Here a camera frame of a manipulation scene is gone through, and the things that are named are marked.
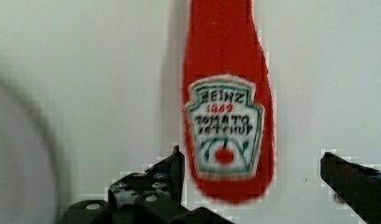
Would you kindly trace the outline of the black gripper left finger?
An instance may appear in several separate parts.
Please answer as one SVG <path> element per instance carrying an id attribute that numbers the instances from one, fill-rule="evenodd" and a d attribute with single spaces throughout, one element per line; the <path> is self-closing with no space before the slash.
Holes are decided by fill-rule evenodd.
<path id="1" fill-rule="evenodd" d="M 113 183 L 108 199 L 72 204 L 59 224 L 232 224 L 217 213 L 181 204 L 185 157 L 179 147 L 144 172 Z"/>

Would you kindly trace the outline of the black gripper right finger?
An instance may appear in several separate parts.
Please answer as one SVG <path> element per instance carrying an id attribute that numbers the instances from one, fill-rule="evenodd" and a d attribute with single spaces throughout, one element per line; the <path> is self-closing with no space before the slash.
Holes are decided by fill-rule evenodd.
<path id="1" fill-rule="evenodd" d="M 381 172 L 326 152 L 320 176 L 367 224 L 381 224 Z"/>

